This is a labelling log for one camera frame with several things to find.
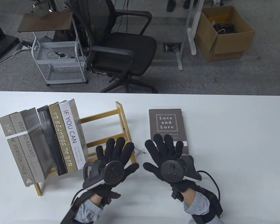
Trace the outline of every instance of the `chair backrest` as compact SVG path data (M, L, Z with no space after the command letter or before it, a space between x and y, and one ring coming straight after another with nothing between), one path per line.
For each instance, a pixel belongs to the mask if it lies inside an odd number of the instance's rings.
M92 45L99 46L111 33L117 17L111 0L68 0L65 4L85 28Z

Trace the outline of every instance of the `wooden book rack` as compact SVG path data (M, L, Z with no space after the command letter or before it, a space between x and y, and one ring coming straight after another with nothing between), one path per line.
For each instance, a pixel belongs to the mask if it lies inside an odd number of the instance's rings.
M104 139L100 139L100 140L97 140L97 141L94 141L94 142L91 142L91 143L87 143L87 148L97 146L97 145L102 145L102 144L106 143L109 138L114 138L116 140L119 137L124 137L125 140L126 140L126 143L132 142L132 138L131 138L131 135L130 135L129 127L127 125L127 121L126 121L126 118L125 118L125 115L124 115L122 105L117 101L115 102L115 104L116 104L117 109L115 109L113 111L107 111L107 112L104 112L104 113L99 113L97 115L82 118L81 119L81 124L118 114L119 119L120 119L120 125L121 125L121 128L122 128L123 132L121 134L117 134L117 135L110 136L110 137L107 137L107 138L104 138ZM88 154L88 161L95 161L95 160L97 160L96 153L95 152L94 153L89 153ZM133 154L131 156L131 162L136 163L135 151L133 152ZM51 170L49 176L55 175L55 174L57 174L56 170ZM36 189L36 192L37 192L38 196L42 196L43 193L42 193L42 190L41 190L39 184L38 183L34 184L34 186L35 186L35 189Z

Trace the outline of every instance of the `hardcover book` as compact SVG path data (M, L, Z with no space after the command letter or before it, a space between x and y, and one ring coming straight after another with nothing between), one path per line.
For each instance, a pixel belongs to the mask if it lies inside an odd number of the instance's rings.
M162 137L169 134L173 138L174 146L177 141L184 143L183 155L189 153L181 109L150 109L149 123L150 138L152 141L154 140L154 135L157 133L161 134Z
M65 101L59 103L62 118L64 120L66 132L70 139L70 145L74 153L74 158L77 164L77 169L81 170L86 163L86 154L88 149L85 144L85 139L82 131L79 114L76 111L75 100Z
M53 167L44 131L35 108L10 115L36 183L44 181Z
M64 121L61 115L61 111L57 103L49 105L49 111L51 114L52 121L54 123L55 132L58 137L59 145L62 151L62 155L65 161L65 165L68 173L77 171L77 165L74 158L74 153L70 145L70 140L68 138Z
M55 132L54 124L50 115L48 106L43 106L37 109L38 117L40 119L46 141L48 143L51 157L53 159L54 166L58 176L66 174L67 169L61 152L61 148L58 142L58 138Z
M0 117L0 124L6 137L16 134L14 126L10 119L10 115ZM20 171L25 186L28 187L32 184L35 184L35 180L33 178L32 172L28 165L28 161L25 157L18 137L9 138L7 139L7 142L9 144L10 150Z

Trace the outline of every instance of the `chair base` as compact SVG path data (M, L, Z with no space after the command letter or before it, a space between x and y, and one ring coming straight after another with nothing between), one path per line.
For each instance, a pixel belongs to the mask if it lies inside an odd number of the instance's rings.
M126 93L129 93L130 90L129 90L129 85L132 84L132 85L137 85L137 86L142 86L142 87L147 87L147 88L150 88L152 93L156 94L158 93L158 90L156 88L154 88L153 86L151 85L148 85L142 81L139 81L139 80L136 80L136 79L131 79L131 78L128 78L128 79L122 79L122 80L118 80L114 83L112 83L111 85L109 85L107 88L103 89L100 91L100 93L107 93L121 85L124 85L124 88L125 88L125 92Z

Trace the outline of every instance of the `jacket sleeve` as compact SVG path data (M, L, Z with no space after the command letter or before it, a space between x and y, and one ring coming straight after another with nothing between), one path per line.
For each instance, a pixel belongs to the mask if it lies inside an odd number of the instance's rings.
M80 205L75 220L81 223L90 223L98 220L99 214L103 211L102 207L96 206L92 201L87 199Z
M205 215L210 211L210 201L199 192L196 192L195 199L191 206L189 206L184 200L184 211L190 215ZM190 219L188 224L196 224L193 219ZM218 216L215 216L213 220L207 224L224 224Z

